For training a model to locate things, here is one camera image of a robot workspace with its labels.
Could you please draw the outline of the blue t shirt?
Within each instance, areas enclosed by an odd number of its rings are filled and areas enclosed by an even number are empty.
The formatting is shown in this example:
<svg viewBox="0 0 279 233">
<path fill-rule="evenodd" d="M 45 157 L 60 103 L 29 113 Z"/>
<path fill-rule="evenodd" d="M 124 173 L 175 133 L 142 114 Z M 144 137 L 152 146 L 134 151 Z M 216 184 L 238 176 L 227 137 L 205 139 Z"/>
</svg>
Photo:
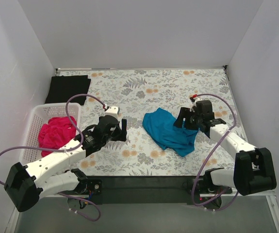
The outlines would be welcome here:
<svg viewBox="0 0 279 233">
<path fill-rule="evenodd" d="M 173 149 L 179 156 L 185 157 L 195 150 L 197 130 L 187 130 L 174 126 L 175 118 L 162 108 L 146 113 L 143 128 L 153 141 L 163 150 Z"/>
</svg>

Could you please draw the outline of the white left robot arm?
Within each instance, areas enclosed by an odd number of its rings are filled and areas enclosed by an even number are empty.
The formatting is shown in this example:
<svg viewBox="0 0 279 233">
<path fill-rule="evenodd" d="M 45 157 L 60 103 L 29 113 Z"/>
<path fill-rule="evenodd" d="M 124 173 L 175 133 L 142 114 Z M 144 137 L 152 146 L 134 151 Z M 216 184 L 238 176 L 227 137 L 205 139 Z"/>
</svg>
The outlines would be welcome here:
<svg viewBox="0 0 279 233">
<path fill-rule="evenodd" d="M 52 152 L 34 162 L 14 164 L 9 171 L 4 189 L 16 209 L 25 212 L 41 198 L 71 191 L 76 194 L 93 192 L 88 177 L 78 168 L 61 175 L 59 171 L 99 151 L 109 141 L 127 139 L 127 120 L 101 116 L 97 125 L 87 127 L 70 140 L 59 152 Z"/>
</svg>

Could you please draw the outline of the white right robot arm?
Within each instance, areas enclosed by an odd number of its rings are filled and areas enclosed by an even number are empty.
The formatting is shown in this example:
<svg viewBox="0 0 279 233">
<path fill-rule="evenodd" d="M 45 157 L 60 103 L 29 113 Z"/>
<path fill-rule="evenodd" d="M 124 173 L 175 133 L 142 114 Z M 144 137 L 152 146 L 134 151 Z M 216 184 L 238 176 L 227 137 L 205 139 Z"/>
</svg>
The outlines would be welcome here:
<svg viewBox="0 0 279 233">
<path fill-rule="evenodd" d="M 204 189 L 214 193 L 221 186 L 235 188 L 246 196 L 273 190 L 277 180 L 272 155 L 267 148 L 258 148 L 236 133 L 221 118 L 215 118 L 209 100 L 198 100 L 192 108 L 182 107 L 179 118 L 181 126 L 188 130 L 200 130 L 217 142 L 233 159 L 234 168 L 212 168 L 203 176 Z"/>
</svg>

